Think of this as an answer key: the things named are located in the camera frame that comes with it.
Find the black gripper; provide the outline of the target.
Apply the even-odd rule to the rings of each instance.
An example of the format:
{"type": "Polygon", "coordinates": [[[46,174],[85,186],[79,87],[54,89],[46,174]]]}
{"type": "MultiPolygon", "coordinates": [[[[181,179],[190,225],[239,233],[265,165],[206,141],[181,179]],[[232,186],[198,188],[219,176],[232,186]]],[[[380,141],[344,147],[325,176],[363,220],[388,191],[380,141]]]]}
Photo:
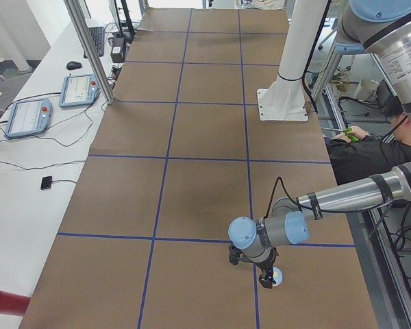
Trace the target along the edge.
{"type": "Polygon", "coordinates": [[[269,249],[268,255],[262,261],[255,261],[258,268],[262,270],[258,276],[258,281],[262,287],[271,289],[275,284],[273,266],[278,256],[276,249],[269,249]]]}

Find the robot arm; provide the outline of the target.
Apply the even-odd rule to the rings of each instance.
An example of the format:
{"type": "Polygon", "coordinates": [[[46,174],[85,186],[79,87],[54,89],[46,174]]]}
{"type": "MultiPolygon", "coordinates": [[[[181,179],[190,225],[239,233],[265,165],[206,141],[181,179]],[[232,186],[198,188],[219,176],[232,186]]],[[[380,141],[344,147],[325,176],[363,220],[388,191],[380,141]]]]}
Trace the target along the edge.
{"type": "MultiPolygon", "coordinates": [[[[277,79],[258,91],[264,121],[305,119],[297,82],[316,36],[315,24],[323,17],[320,5],[319,1],[295,4],[277,79]]],[[[338,19],[335,48],[339,54],[374,54],[411,122],[411,1],[349,1],[338,19]]],[[[238,217],[230,223],[229,261],[256,265],[260,284],[271,288],[282,281],[273,270],[277,247],[307,241],[309,220],[379,208],[398,199],[411,201],[411,162],[297,199],[271,200],[262,218],[238,217]]]]}

